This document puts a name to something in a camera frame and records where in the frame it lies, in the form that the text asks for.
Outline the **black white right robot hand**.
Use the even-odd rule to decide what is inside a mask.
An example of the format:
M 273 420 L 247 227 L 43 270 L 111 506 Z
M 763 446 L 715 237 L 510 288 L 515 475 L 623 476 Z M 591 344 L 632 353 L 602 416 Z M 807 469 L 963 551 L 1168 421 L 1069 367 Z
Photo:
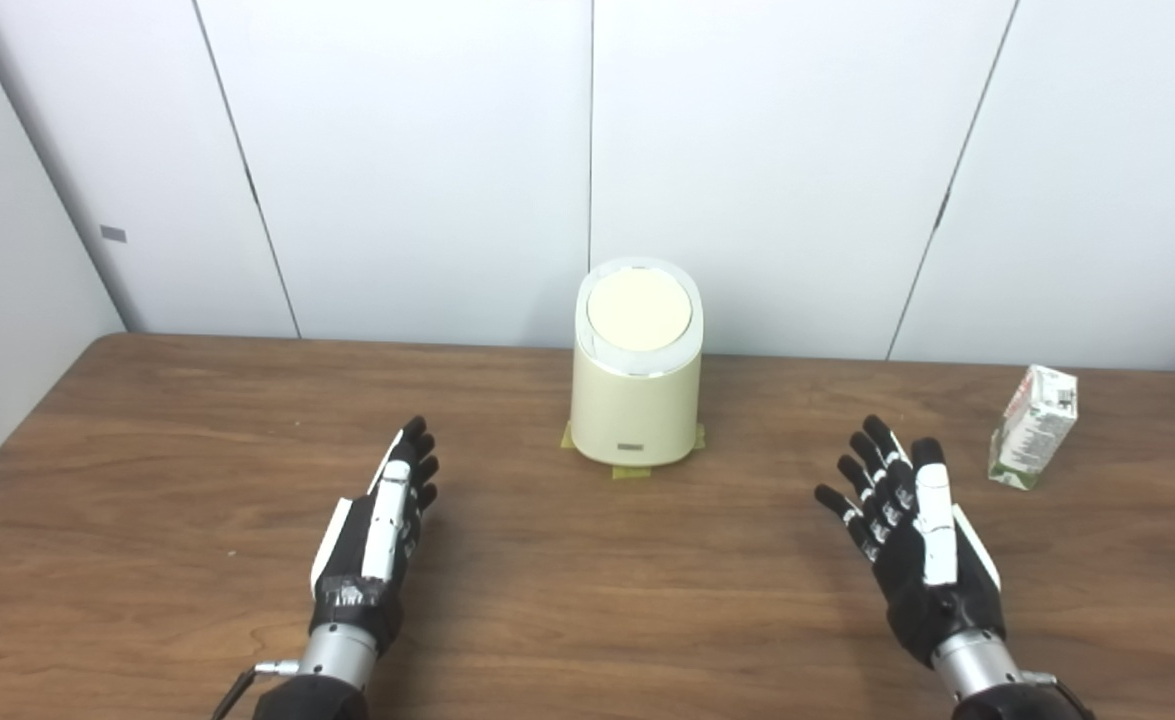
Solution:
M 942 443 L 904 446 L 872 413 L 850 448 L 837 469 L 851 492 L 820 484 L 814 497 L 870 561 L 899 646 L 929 666 L 954 635 L 1006 638 L 999 573 L 954 502 Z

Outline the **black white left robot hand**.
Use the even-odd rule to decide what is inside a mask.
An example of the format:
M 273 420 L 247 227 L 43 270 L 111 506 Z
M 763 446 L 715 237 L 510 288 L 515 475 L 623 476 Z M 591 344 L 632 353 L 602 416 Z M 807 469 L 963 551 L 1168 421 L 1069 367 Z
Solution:
M 341 498 L 313 561 L 308 630 L 354 626 L 385 655 L 404 621 L 401 588 L 421 544 L 423 516 L 439 497 L 439 459 L 427 419 L 414 416 L 392 437 L 364 494 Z

